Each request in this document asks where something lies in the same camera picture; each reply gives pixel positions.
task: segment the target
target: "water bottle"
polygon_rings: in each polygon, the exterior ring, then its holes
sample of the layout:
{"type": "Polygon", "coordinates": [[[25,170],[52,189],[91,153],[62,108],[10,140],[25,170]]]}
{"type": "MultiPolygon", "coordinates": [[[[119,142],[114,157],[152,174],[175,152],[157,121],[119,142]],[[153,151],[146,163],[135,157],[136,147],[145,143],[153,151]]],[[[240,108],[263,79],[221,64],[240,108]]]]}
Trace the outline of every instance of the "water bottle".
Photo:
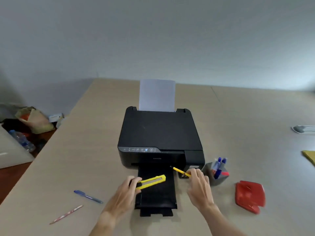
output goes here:
{"type": "Polygon", "coordinates": [[[32,152],[35,150],[34,144],[28,141],[23,133],[15,130],[10,130],[9,133],[22,147],[25,148],[26,151],[32,152]]]}

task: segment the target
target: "bag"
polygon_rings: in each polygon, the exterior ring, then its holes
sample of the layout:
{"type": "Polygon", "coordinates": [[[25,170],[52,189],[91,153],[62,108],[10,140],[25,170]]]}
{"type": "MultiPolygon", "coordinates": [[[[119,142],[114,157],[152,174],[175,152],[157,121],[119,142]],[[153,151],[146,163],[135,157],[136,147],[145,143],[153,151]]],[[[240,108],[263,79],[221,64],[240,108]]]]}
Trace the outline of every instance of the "bag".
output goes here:
{"type": "Polygon", "coordinates": [[[26,126],[29,126],[34,134],[40,134],[55,129],[48,118],[33,107],[22,108],[18,110],[15,116],[26,126]]]}

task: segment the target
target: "forearm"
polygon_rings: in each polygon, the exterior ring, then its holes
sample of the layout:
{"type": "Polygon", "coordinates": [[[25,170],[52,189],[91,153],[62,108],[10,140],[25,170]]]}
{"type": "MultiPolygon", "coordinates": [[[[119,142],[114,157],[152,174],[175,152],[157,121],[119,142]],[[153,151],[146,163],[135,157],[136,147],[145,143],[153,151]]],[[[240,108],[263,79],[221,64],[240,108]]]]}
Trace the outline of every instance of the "forearm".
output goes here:
{"type": "Polygon", "coordinates": [[[108,212],[103,212],[89,236],[110,236],[115,225],[116,220],[108,212]]]}
{"type": "Polygon", "coordinates": [[[213,236],[246,236],[227,221],[216,205],[206,206],[200,209],[200,212],[207,221],[213,236]]]}

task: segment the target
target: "black printer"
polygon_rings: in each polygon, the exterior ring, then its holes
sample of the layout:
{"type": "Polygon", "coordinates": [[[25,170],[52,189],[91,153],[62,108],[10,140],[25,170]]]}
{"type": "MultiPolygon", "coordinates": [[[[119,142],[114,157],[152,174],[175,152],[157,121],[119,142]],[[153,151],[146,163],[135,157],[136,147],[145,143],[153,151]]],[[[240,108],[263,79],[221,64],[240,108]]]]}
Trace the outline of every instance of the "black printer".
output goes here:
{"type": "Polygon", "coordinates": [[[166,181],[143,189],[136,197],[140,216],[172,216],[177,209],[174,170],[202,169],[205,164],[202,145],[188,109],[176,112],[126,109],[118,141],[122,164],[138,168],[142,179],[165,175],[166,181]]]}

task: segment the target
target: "printer paper tray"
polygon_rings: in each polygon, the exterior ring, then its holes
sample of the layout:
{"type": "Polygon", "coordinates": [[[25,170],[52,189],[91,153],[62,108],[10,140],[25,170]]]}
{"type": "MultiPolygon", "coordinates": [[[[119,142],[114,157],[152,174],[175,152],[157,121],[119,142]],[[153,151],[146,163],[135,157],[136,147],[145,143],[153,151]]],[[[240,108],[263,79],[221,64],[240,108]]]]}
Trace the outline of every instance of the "printer paper tray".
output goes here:
{"type": "Polygon", "coordinates": [[[165,175],[165,182],[150,186],[136,196],[135,209],[140,209],[140,216],[163,214],[173,216],[172,209],[177,209],[173,170],[169,166],[145,164],[139,166],[138,176],[149,179],[165,175]]]}

